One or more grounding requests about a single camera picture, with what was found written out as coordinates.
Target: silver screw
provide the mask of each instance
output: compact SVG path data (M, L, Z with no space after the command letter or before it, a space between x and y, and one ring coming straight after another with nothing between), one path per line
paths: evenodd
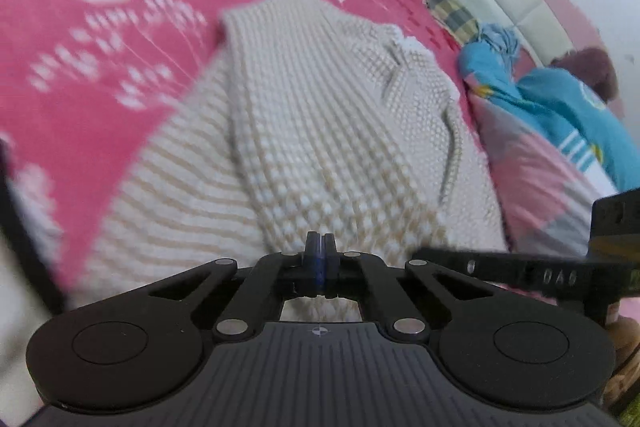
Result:
M417 335L422 333L425 328L424 322L418 319L400 319L394 323L394 329L400 333L408 335Z
M227 319L218 323L216 329L223 335L240 335L249 329L249 325L240 319Z

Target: brown plush toy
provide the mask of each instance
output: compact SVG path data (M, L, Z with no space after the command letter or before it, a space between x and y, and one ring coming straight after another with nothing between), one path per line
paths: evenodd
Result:
M562 68L581 80L604 101L610 102L618 96L618 78L613 62L606 51L600 48L585 48L555 58L551 68Z

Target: waffle knit fabric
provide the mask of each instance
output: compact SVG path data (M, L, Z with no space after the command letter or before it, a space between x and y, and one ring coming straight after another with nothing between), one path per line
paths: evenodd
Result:
M423 244L506 250L485 159L418 41L322 0L264 0L223 25L224 49L116 197L78 301L302 251L309 230L392 266ZM319 299L290 312L357 316Z

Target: pink bedspread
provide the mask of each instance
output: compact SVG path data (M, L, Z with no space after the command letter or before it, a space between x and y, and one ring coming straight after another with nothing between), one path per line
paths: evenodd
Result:
M0 137L65 288L140 146L209 62L220 12L252 1L0 0ZM422 0L330 1L415 36L465 92L458 46ZM465 96L460 103L471 122Z

